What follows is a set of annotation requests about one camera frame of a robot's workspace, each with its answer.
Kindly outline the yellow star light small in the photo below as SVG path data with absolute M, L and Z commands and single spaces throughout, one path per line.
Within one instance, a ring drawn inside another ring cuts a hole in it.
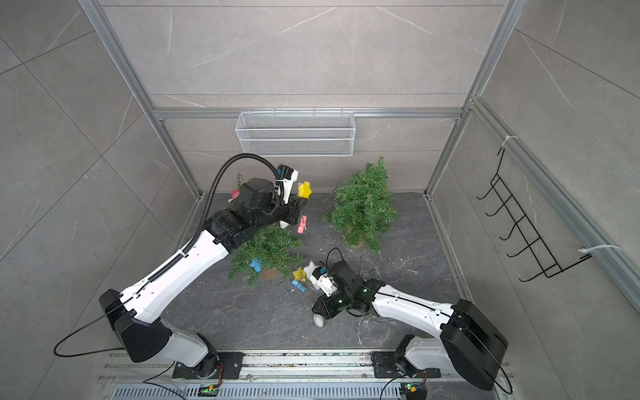
M 309 199 L 313 191 L 311 190 L 310 182 L 303 182 L 298 184 L 298 193 L 297 196 L 299 198 Z

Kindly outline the pink star light plain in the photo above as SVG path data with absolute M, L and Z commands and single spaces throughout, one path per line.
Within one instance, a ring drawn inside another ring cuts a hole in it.
M 299 225 L 298 225 L 298 234 L 305 233 L 307 228 L 307 220 L 308 218 L 305 215 L 301 216 Z

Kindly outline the blue star light centre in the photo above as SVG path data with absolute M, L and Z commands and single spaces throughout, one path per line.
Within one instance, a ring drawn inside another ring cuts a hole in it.
M 297 280 L 293 280 L 292 285 L 303 293 L 307 291 L 306 287 Z

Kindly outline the blue star light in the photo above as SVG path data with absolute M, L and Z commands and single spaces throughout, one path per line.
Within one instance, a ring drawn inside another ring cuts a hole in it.
M 263 269 L 262 262 L 258 259 L 254 259 L 250 263 L 250 268 L 252 268 L 256 273 L 261 273 Z
M 293 280 L 292 285 L 303 293 L 307 291 L 306 287 L 297 280 Z

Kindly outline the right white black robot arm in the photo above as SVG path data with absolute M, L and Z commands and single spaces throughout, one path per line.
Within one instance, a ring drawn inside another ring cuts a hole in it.
M 358 317 L 372 313 L 428 335 L 420 338 L 409 334 L 394 352 L 373 354 L 373 362 L 384 366 L 386 375 L 431 378 L 456 373 L 484 391 L 498 386 L 508 340 L 470 301 L 428 301 L 384 281 L 366 280 L 343 260 L 330 268 L 310 263 L 303 272 L 311 286 L 322 293 L 313 305 L 317 326 L 342 311 Z

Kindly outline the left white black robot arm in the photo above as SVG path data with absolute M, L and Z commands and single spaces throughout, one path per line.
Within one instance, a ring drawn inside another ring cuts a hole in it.
M 295 225 L 312 191 L 308 182 L 284 182 L 280 198 L 273 183 L 253 178 L 239 195 L 205 221 L 191 247 L 176 252 L 178 261 L 166 261 L 150 275 L 118 292 L 106 291 L 99 299 L 109 324 L 135 363 L 155 356 L 209 374 L 217 352 L 201 335 L 192 335 L 164 323 L 161 314 L 191 282 L 252 240 L 258 230 L 279 223 Z

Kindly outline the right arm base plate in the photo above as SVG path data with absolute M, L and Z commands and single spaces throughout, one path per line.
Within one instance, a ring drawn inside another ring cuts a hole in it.
M 419 370 L 391 351 L 371 353 L 371 362 L 376 378 L 441 378 L 442 376 L 438 368 Z

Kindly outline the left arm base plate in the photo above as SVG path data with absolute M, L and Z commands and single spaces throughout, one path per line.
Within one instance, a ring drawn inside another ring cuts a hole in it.
M 241 352 L 222 352 L 214 356 L 206 356 L 194 368 L 178 363 L 172 378 L 184 379 L 238 379 L 243 366 L 245 354 Z

